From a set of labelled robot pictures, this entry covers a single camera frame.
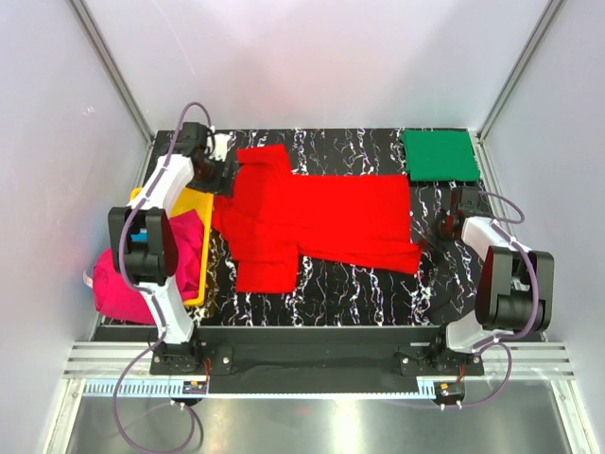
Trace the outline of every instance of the reflective metallic surface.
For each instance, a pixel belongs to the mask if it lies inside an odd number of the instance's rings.
[[[491,391],[484,382],[467,383],[467,402]],[[122,399],[129,435],[147,448],[182,443],[189,419],[175,408],[142,415],[163,399]],[[485,407],[418,410],[409,401],[218,400],[194,409],[203,424],[184,452],[202,453],[568,453],[554,397],[542,382],[511,382]],[[116,434],[110,398],[82,399],[69,453],[136,452]]]

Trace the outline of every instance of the green cloth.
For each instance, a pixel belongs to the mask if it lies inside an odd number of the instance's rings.
[[[412,182],[476,182],[471,136],[467,131],[404,130],[406,171]]]

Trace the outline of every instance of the marble pattern surface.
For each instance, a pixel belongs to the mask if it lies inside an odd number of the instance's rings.
[[[292,171],[309,175],[403,174],[403,129],[224,131],[231,148],[284,144]],[[147,169],[165,152],[160,131]],[[425,235],[457,183],[411,183],[412,240]],[[415,275],[299,257],[298,285],[284,295],[236,293],[237,266],[226,241],[213,231],[208,293],[189,309],[196,325],[422,325],[459,319],[472,310],[481,272],[475,252],[460,242],[424,252]],[[106,320],[105,323],[120,323]]]

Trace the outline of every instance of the magenta fabric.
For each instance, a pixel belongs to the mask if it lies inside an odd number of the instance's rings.
[[[183,300],[197,298],[204,226],[198,213],[192,210],[171,218],[170,227],[179,250],[176,273],[179,292]],[[101,314],[117,320],[155,324],[141,293],[128,288],[113,269],[111,249],[105,251],[95,265],[93,292],[96,310]]]

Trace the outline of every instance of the yellow plastic bin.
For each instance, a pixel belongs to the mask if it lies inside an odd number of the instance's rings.
[[[141,192],[141,188],[137,187],[130,194],[130,199],[134,199]],[[196,210],[201,223],[204,225],[204,242],[201,249],[201,267],[199,267],[199,293],[198,298],[186,300],[183,302],[185,307],[202,306],[206,297],[206,269],[208,266],[208,245],[210,243],[210,231],[212,230],[212,204],[215,199],[213,194],[194,191],[185,187],[177,202],[170,213],[170,217],[186,213],[187,211]]]

